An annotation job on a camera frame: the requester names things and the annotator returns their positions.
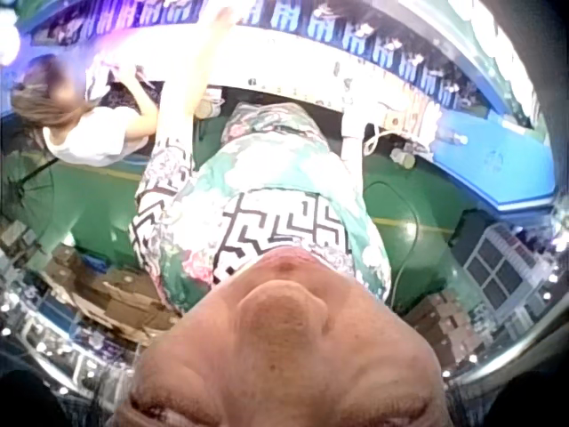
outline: woman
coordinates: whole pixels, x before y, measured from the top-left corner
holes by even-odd
[[[111,165],[148,143],[156,133],[158,108],[140,85],[135,67],[112,68],[136,100],[127,107],[98,107],[86,101],[55,55],[33,59],[22,83],[12,89],[12,108],[34,130],[38,142],[71,164]]]
[[[433,351],[382,301],[389,263],[362,195],[300,107],[237,107],[193,172],[193,112],[235,22],[223,9],[164,85],[131,233],[184,316],[111,425],[447,425]]]

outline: green floor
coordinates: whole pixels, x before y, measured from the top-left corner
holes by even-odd
[[[224,124],[225,118],[218,118],[201,129],[195,145],[199,165],[219,148]],[[105,169],[54,165],[52,199],[49,191],[42,191],[30,205],[38,215],[29,222],[43,235],[46,252],[71,233],[77,246],[115,264],[135,265],[128,224],[135,213],[133,196],[141,172],[142,166],[124,163]],[[48,176],[38,177],[38,184],[49,181]],[[457,278],[461,269],[453,267],[446,244],[462,211],[473,207],[459,189],[426,162],[406,171],[379,155],[365,159],[365,186],[368,212],[384,239],[393,277],[407,260],[397,288],[398,306],[408,307],[429,289],[440,286],[441,280],[461,280]],[[416,231],[412,209],[420,227],[410,253]],[[45,258],[38,256],[32,267],[41,268],[44,263]]]

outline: cable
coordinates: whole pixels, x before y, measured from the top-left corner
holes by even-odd
[[[403,262],[401,262],[401,267],[399,267],[399,271],[397,272],[395,280],[393,281],[393,286],[391,287],[391,295],[389,297],[389,301],[386,301],[386,304],[393,310],[393,304],[395,303],[395,297],[396,297],[396,293],[397,293],[397,288],[399,286],[399,280],[401,279],[401,276],[403,275],[403,271],[405,270],[405,267],[407,266],[407,264],[411,260],[411,255],[413,254],[415,247],[417,246],[417,241],[419,240],[419,216],[415,212],[411,203],[409,203],[403,196],[401,196],[401,194],[397,190],[395,190],[390,184],[387,184],[385,181],[372,182],[371,184],[367,185],[364,188],[363,194],[365,195],[365,192],[375,185],[383,185],[383,186],[387,187],[388,189],[390,189],[391,191],[393,191],[393,193],[397,197],[399,197],[399,199],[405,205],[407,205],[407,207],[409,207],[409,211],[411,212],[411,215],[413,216],[413,220],[415,221],[415,236],[413,238],[413,242],[411,243],[411,247],[409,248],[409,252],[407,253],[405,258],[403,259]]]
[[[407,140],[416,141],[416,137],[408,132],[405,131],[384,131],[379,132],[380,127],[378,125],[373,127],[375,135],[364,142],[364,156],[371,156],[375,149],[377,148],[377,144],[381,138],[388,135],[397,135],[401,136],[402,138],[406,138]]]

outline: patterned shirt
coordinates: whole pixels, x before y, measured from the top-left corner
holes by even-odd
[[[298,105],[239,104],[192,172],[191,138],[156,137],[131,238],[165,303],[191,309],[269,250],[299,246],[380,298],[390,268],[361,193]]]

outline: white shirt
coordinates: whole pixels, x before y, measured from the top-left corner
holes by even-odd
[[[127,127],[138,115],[128,107],[96,107],[81,117],[60,145],[52,143],[52,132],[45,127],[45,145],[64,162],[94,167],[108,166],[141,149],[148,142],[148,137],[142,138],[138,144],[124,142]]]

